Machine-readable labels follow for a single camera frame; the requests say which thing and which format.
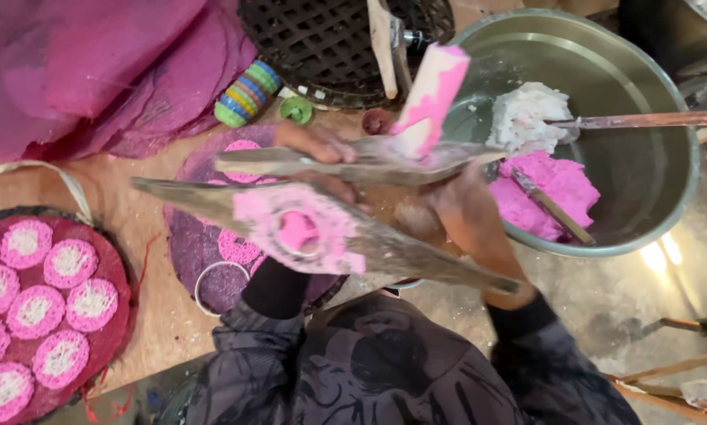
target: person's right hand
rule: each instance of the person's right hand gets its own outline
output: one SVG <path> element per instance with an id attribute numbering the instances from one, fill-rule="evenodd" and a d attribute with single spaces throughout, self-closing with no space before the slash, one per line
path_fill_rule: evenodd
<path id="1" fill-rule="evenodd" d="M 480 266 L 529 282 L 516 259 L 500 220 L 498 206 L 483 179 L 482 165 L 472 162 L 456 178 L 428 193 L 426 200 L 453 242 Z M 515 296 L 484 291 L 485 302 L 501 309 L 518 309 L 537 291 L 522 286 Z"/>

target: person's left hand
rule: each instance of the person's left hand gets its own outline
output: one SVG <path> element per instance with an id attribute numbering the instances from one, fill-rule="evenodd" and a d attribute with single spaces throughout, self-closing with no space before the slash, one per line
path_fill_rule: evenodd
<path id="1" fill-rule="evenodd" d="M 283 121 L 277 126 L 274 145 L 308 153 L 312 158 L 325 164 L 355 163 L 359 158 L 356 150 L 348 146 L 336 133 L 325 127 L 302 127 L 291 121 Z M 343 202 L 354 205 L 369 213 L 371 208 L 357 204 L 356 191 L 349 183 L 316 171 L 302 171 L 292 179 L 315 183 L 322 186 Z"/>

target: stacked bottle caps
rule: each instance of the stacked bottle caps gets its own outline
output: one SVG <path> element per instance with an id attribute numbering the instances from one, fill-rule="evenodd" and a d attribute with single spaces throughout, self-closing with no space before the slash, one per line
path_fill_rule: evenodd
<path id="1" fill-rule="evenodd" d="M 258 59 L 215 102 L 215 116 L 233 128 L 244 126 L 280 88 L 280 78 Z"/>

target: black woven basket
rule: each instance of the black woven basket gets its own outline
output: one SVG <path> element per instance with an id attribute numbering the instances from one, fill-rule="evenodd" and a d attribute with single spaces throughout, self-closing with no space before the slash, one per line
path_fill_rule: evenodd
<path id="1" fill-rule="evenodd" d="M 447 0 L 391 0 L 388 6 L 408 30 L 440 43 L 453 38 Z M 390 103 L 372 52 L 366 0 L 241 0 L 239 15 L 261 59 L 310 101 L 344 108 Z M 420 61 L 409 57 L 412 74 Z"/>

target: metal basin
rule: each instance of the metal basin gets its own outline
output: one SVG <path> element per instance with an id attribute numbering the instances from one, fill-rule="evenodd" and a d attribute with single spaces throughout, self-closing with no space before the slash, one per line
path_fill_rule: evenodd
<path id="1" fill-rule="evenodd" d="M 461 45 L 472 65 L 443 123 L 447 140 L 485 140 L 493 99 L 529 81 L 568 94 L 575 116 L 687 110 L 679 91 L 647 54 L 575 15 L 543 9 L 495 15 L 467 27 L 451 44 Z M 522 244 L 565 256 L 617 256 L 650 244 L 679 221 L 694 193 L 699 169 L 695 131 L 585 130 L 575 143 L 556 148 L 555 158 L 585 165 L 602 195 L 589 212 L 596 246 L 550 242 L 504 222 L 506 231 Z"/>

